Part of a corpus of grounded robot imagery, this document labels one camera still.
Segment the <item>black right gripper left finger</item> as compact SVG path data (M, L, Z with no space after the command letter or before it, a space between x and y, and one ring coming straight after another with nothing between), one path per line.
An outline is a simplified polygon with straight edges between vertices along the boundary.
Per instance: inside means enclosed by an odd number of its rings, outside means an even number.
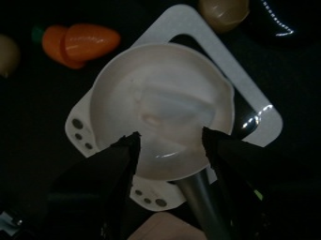
M18 166L25 224L18 240L120 240L140 135L64 166Z

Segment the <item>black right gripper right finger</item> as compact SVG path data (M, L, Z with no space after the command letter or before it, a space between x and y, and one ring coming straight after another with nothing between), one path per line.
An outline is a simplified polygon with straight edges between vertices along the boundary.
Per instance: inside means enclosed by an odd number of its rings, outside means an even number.
M236 240L321 240L321 176L264 147L204 128L201 144Z

